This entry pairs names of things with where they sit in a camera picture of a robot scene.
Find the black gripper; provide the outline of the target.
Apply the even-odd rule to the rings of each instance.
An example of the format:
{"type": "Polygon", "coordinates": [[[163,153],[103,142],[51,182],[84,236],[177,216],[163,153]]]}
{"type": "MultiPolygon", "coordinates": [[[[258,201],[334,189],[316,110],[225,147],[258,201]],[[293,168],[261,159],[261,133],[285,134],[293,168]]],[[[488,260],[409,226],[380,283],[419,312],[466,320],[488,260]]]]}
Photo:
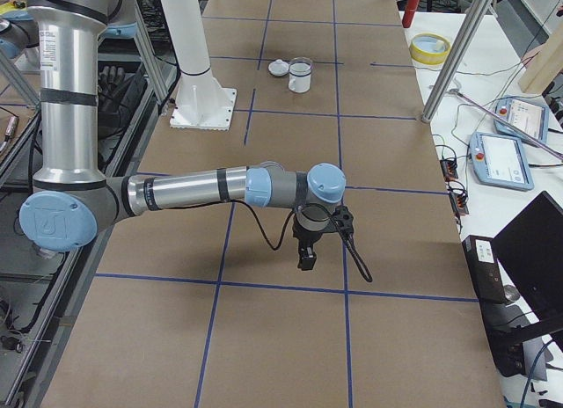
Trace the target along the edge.
{"type": "Polygon", "coordinates": [[[298,221],[293,222],[293,237],[298,241],[298,268],[302,271],[312,270],[317,261],[317,254],[313,250],[314,244],[321,239],[325,233],[325,227],[319,230],[306,229],[298,221]]]}

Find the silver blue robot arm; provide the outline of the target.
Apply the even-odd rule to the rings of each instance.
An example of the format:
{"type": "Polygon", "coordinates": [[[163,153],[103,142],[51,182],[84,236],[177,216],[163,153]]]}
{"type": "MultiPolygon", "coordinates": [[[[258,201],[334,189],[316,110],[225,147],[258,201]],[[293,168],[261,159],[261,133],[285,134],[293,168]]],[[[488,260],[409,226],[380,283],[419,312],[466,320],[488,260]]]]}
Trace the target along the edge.
{"type": "Polygon", "coordinates": [[[147,211],[240,203],[288,208],[298,266],[310,270],[325,233],[353,234],[341,200],[344,173],[332,164],[293,172],[273,162],[184,176],[107,177],[98,166],[100,36],[137,29],[136,0],[26,0],[39,27],[42,166],[19,210],[25,235],[50,251],[73,251],[99,232],[147,211]]]}

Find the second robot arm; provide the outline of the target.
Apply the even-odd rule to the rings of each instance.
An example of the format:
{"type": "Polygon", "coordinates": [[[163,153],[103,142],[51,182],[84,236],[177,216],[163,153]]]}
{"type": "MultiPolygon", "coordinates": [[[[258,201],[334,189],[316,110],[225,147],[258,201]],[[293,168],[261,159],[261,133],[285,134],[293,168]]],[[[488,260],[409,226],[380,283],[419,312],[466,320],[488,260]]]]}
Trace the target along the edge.
{"type": "Polygon", "coordinates": [[[1,18],[1,51],[7,58],[15,59],[39,44],[38,25],[32,18],[1,18]]]}

